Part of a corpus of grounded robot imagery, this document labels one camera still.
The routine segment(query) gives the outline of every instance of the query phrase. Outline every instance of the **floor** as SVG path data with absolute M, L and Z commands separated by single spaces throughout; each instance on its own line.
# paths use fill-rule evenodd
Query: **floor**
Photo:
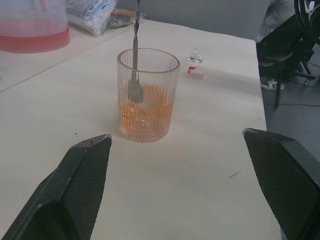
M 314 51 L 310 63 L 320 66 L 320 47 Z M 315 65 L 308 65 L 310 71 L 320 75 Z M 270 132 L 297 140 L 320 162 L 320 82 L 314 87 L 294 84 L 303 80 L 294 77 L 285 84 L 278 109 L 274 108 L 275 91 L 262 89 L 266 126 Z

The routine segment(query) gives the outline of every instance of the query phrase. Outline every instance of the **ribbed glass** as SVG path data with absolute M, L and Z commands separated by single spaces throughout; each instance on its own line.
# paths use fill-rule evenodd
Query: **ribbed glass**
M 165 51 L 139 48 L 137 77 L 143 89 L 143 103 L 136 103 L 128 97 L 133 50 L 121 52 L 117 61 L 121 132 L 138 142 L 163 138 L 170 127 L 180 61 Z

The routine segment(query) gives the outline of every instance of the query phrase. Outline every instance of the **shoe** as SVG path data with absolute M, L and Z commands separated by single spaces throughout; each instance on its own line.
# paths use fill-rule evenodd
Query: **shoe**
M 261 83 L 261 87 L 266 90 L 277 90 L 277 81 L 275 79 Z M 281 90 L 285 89 L 285 85 L 281 83 Z

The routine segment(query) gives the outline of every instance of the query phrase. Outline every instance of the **red liquid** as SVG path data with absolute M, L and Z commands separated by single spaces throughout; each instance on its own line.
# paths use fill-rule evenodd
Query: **red liquid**
M 0 22 L 0 27 L 3 27 L 5 25 L 8 30 L 13 28 L 21 29 L 23 24 L 21 22 L 10 22 L 9 24 L 8 22 Z M 55 30 L 55 28 L 60 29 L 61 25 L 62 23 L 52 20 L 37 20 L 35 24 L 33 20 L 31 26 L 39 29 L 41 32 L 45 32 L 46 29 L 49 30 L 48 32 L 50 32 L 50 30 L 53 31 Z M 10 53 L 30 54 L 49 52 L 63 48 L 70 43 L 69 28 L 56 34 L 45 35 L 43 33 L 43 35 L 31 37 L 6 36 L 1 34 L 3 33 L 0 32 L 0 51 Z

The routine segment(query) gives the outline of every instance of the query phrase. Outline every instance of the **package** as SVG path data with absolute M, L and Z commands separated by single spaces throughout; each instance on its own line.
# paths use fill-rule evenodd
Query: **package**
M 125 9 L 114 9 L 108 21 L 108 27 L 111 29 L 127 26 L 135 22 L 135 12 Z
M 66 0 L 68 20 L 95 36 L 105 31 L 117 0 Z

